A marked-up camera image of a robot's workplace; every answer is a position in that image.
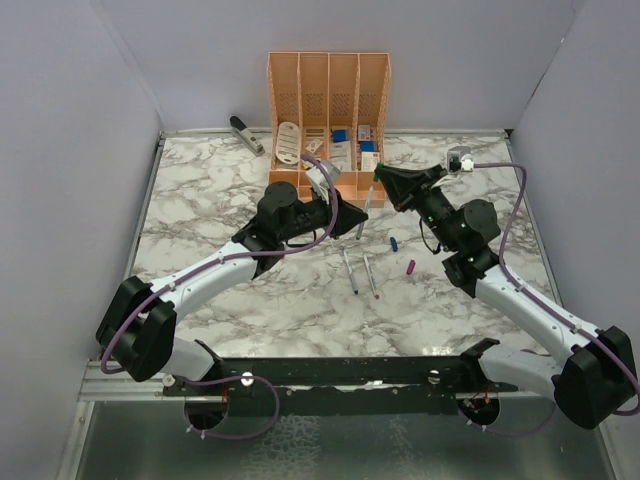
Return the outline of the blue white pen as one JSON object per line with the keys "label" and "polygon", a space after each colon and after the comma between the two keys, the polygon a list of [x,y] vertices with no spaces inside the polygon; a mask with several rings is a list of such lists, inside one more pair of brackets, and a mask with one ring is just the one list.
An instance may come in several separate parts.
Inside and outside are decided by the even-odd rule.
{"label": "blue white pen", "polygon": [[353,268],[351,266],[347,251],[343,250],[342,255],[343,255],[343,259],[344,259],[344,262],[345,262],[345,265],[346,265],[346,268],[347,268],[347,273],[348,273],[348,277],[349,277],[349,280],[350,280],[350,283],[351,283],[351,287],[352,287],[353,293],[355,295],[358,295],[359,294],[359,287],[358,287],[358,284],[357,284],[357,281],[356,281],[356,278],[355,278],[355,274],[354,274],[354,270],[353,270]]}

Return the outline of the green white pen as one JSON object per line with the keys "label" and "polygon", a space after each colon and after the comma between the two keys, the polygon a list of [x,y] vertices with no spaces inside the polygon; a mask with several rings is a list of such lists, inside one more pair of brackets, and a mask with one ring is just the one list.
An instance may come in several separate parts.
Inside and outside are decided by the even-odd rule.
{"label": "green white pen", "polygon": [[368,189],[367,197],[366,197],[366,200],[365,200],[364,206],[363,206],[363,208],[362,208],[363,213],[366,215],[366,217],[365,217],[365,219],[364,219],[364,220],[363,220],[363,221],[358,225],[358,228],[357,228],[357,231],[356,231],[356,237],[355,237],[355,239],[356,239],[357,241],[359,241],[359,240],[361,239],[361,237],[362,237],[362,233],[363,233],[363,230],[364,230],[365,222],[366,222],[366,221],[367,221],[367,219],[368,219],[368,212],[369,212],[369,209],[370,209],[370,206],[371,206],[371,202],[372,202],[372,199],[373,199],[374,192],[375,192],[375,186],[372,184],[372,185],[369,187],[369,189]]}

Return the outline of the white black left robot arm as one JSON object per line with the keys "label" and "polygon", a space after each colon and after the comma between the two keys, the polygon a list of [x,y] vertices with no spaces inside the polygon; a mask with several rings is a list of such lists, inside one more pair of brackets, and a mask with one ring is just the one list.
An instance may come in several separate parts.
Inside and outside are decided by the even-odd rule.
{"label": "white black left robot arm", "polygon": [[303,202],[292,184],[269,185],[255,216],[219,251],[153,282],[131,276],[118,286],[96,331],[103,359],[118,365],[102,371],[126,372],[137,382],[164,372],[186,378],[199,394],[214,392],[221,380],[215,355],[198,342],[177,339],[177,324],[218,294],[270,270],[291,254],[287,241],[317,230],[338,238],[367,218],[338,192],[330,201],[313,195]]}

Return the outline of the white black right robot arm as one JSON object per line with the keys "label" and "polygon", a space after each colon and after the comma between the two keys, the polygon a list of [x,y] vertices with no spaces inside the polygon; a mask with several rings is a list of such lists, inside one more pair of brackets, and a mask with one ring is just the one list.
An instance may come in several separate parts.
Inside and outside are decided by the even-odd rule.
{"label": "white black right robot arm", "polygon": [[503,251],[490,247],[495,238],[507,237],[494,205],[474,199],[453,207],[439,186],[447,174],[441,166],[375,169],[394,209],[417,212],[448,252],[443,266],[449,281],[508,317],[547,352],[525,353],[485,339],[464,353],[461,383],[472,391],[506,383],[538,394],[584,429],[611,415],[638,414],[623,407],[639,395],[629,336],[585,322],[528,286],[507,266]]}

